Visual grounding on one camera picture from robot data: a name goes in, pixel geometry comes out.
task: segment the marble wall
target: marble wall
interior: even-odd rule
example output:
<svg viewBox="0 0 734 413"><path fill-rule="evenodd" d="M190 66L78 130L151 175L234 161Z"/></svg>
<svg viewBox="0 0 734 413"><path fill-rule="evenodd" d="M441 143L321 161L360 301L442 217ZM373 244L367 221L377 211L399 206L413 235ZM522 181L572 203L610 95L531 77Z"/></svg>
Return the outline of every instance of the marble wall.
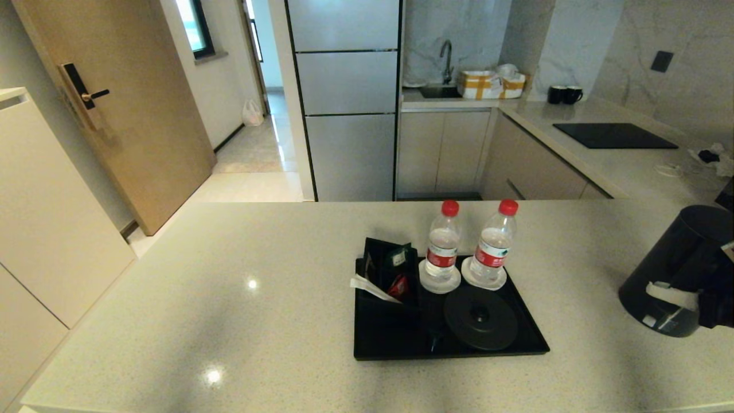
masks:
<svg viewBox="0 0 734 413"><path fill-rule="evenodd" d="M675 53L666 73L657 51ZM626 0L594 91L684 132L734 144L734 1Z"/></svg>
<svg viewBox="0 0 734 413"><path fill-rule="evenodd" d="M462 69L497 65L512 0L405 0L403 79L441 83L446 39L453 77Z"/></svg>
<svg viewBox="0 0 734 413"><path fill-rule="evenodd" d="M625 0L556 0L528 100L544 101L551 85L592 92Z"/></svg>
<svg viewBox="0 0 734 413"><path fill-rule="evenodd" d="M535 74L555 6L556 0L513 0L500 64L512 63L521 73Z"/></svg>

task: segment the tiled floor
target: tiled floor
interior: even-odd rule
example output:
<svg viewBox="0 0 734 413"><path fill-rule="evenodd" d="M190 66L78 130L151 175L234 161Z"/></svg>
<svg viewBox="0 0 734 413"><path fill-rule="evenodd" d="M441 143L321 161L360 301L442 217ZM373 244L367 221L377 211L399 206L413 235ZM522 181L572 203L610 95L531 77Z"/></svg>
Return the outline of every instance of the tiled floor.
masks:
<svg viewBox="0 0 734 413"><path fill-rule="evenodd" d="M283 92L268 92L271 115L245 126L217 152L214 173L297 172L291 122Z"/></svg>
<svg viewBox="0 0 734 413"><path fill-rule="evenodd" d="M213 174L152 237L136 229L128 243L142 257L188 206L198 202L301 202L285 99L268 93L272 116L245 127L217 153Z"/></svg>

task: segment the white wall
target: white wall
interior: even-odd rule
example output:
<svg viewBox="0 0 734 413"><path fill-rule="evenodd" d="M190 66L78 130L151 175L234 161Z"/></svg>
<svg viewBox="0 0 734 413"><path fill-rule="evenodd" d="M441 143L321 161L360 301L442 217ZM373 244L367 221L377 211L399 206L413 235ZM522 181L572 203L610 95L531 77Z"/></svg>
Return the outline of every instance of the white wall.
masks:
<svg viewBox="0 0 734 413"><path fill-rule="evenodd" d="M212 148L242 124L244 103L259 106L258 77L245 41L238 0L203 1L206 23L217 51L228 56L195 65L175 0L161 0L183 71L194 95Z"/></svg>
<svg viewBox="0 0 734 413"><path fill-rule="evenodd" d="M275 46L278 60L280 61L280 74L283 78L283 92L286 95L288 106L288 118L291 121L291 133L293 134L293 145L296 150L296 161L298 162L298 173L301 181L303 198L313 201L313 181L311 180L311 164L308 161L308 150L306 147L306 132L303 126L301 113L300 94L296 81L296 66L293 62L293 49L288 32L288 20L286 18L286 4L283 0L268 0L270 6L270 17L275 35Z"/></svg>
<svg viewBox="0 0 734 413"><path fill-rule="evenodd" d="M280 75L280 63L277 58L275 35L273 34L272 18L268 0L252 0L255 11L255 24L258 26L260 51L263 62L260 67L263 71L265 87L283 87L283 78Z"/></svg>
<svg viewBox="0 0 734 413"><path fill-rule="evenodd" d="M84 182L118 230L133 221L46 73L10 0L0 0L0 88L24 86Z"/></svg>

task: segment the wooden door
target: wooden door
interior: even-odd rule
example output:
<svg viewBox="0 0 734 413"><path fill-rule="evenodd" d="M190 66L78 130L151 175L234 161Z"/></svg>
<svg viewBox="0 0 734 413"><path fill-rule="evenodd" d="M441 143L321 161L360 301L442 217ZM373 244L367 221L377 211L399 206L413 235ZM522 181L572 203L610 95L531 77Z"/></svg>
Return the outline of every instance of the wooden door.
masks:
<svg viewBox="0 0 734 413"><path fill-rule="evenodd" d="M97 157L152 235L216 162L157 0L12 0ZM61 65L73 63L82 101Z"/></svg>

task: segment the countertop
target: countertop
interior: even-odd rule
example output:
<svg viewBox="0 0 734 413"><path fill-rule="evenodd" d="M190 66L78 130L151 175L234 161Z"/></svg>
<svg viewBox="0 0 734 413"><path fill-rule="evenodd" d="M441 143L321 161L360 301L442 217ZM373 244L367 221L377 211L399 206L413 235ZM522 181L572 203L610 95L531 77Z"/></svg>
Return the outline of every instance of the countertop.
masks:
<svg viewBox="0 0 734 413"><path fill-rule="evenodd" d="M461 254L497 206L461 203ZM734 409L734 330L666 337L617 298L677 214L662 200L520 202L507 267L550 353L355 361L349 278L365 237L424 251L439 208L186 207L23 402L100 412Z"/></svg>
<svg viewBox="0 0 734 413"><path fill-rule="evenodd" d="M710 144L602 99L591 98L575 105L521 101L500 108L613 198L662 198L681 208L690 204L712 204L728 181L717 177L710 168L698 167L699 173L692 173L696 161L688 154L688 149L708 148ZM589 149L553 126L554 123L612 122L634 123L680 148ZM668 163L680 165L683 177L672 178L655 170L656 165Z"/></svg>
<svg viewBox="0 0 734 413"><path fill-rule="evenodd" d="M421 95L421 91L414 88L403 87L401 111L409 112L411 110L425 109L477 109L487 107L500 107L502 101L500 99L464 99L464 98L447 98L447 99L426 99Z"/></svg>

